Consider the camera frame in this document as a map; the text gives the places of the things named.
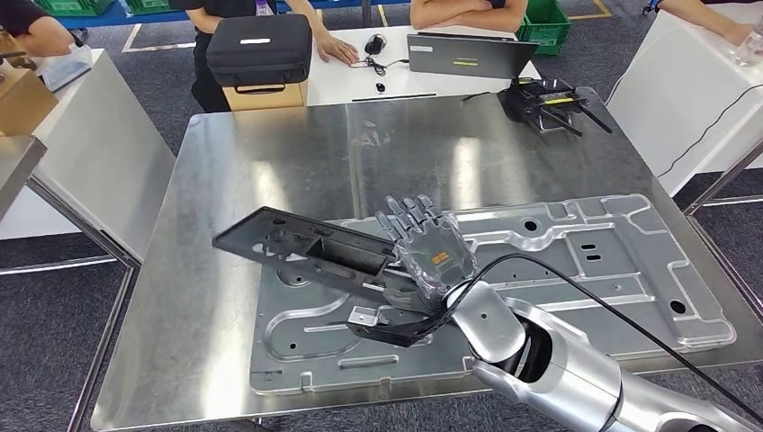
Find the black pants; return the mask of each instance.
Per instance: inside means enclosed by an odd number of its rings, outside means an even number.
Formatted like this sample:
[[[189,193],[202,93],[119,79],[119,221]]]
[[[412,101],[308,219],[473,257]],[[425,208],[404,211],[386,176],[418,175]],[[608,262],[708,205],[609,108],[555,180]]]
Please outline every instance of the black pants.
[[[224,113],[230,111],[230,105],[207,65],[207,47],[211,39],[211,34],[196,33],[196,48],[193,49],[196,81],[191,86],[191,94],[206,113]]]

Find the silver robotic arm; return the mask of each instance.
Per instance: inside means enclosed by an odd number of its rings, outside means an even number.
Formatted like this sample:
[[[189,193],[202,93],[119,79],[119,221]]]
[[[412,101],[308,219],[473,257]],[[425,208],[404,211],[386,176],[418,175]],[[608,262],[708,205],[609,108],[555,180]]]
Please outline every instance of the silver robotic arm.
[[[466,299],[480,295],[477,288]],[[505,320],[511,326],[519,318],[526,329],[525,344],[514,358],[502,362],[476,360],[474,374],[512,401],[581,432],[761,430],[722,407],[622,370],[592,347],[585,333],[542,309],[515,299],[504,302],[514,316],[496,317],[492,325]],[[517,364],[519,356],[525,357],[524,365]]]
[[[416,280],[418,297],[444,302],[469,341],[475,375],[510,400],[576,432],[763,432],[722,407],[622,370],[579,329],[473,282],[498,262],[477,273],[456,221],[424,195],[402,206],[387,202],[393,216],[376,217]]]

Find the black carrying case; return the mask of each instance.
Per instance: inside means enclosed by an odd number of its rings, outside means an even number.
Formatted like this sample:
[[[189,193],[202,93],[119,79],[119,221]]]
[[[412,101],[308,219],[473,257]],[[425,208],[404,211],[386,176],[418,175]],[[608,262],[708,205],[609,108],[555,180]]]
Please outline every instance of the black carrying case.
[[[225,18],[207,48],[215,80],[240,94],[282,91],[310,73],[312,31],[301,14]],[[239,90],[243,86],[272,86]]]

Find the black shirt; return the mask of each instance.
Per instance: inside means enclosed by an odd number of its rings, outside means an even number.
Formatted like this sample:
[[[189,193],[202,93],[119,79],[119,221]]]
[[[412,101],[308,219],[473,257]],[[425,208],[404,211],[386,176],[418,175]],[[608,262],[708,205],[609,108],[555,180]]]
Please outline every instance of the black shirt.
[[[256,14],[255,0],[169,0],[169,5],[184,11],[204,8],[207,14],[222,18]]]
[[[31,0],[0,0],[0,26],[11,36],[29,33],[31,24],[43,16],[48,14]]]

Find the crossed arms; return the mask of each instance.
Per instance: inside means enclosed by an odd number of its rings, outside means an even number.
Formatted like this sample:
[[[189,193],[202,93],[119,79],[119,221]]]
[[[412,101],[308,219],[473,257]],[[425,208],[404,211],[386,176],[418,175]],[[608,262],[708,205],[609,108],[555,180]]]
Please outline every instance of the crossed arms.
[[[499,9],[493,9],[487,0],[412,0],[410,23],[415,29],[465,25],[516,32],[526,8],[527,0],[506,0]]]

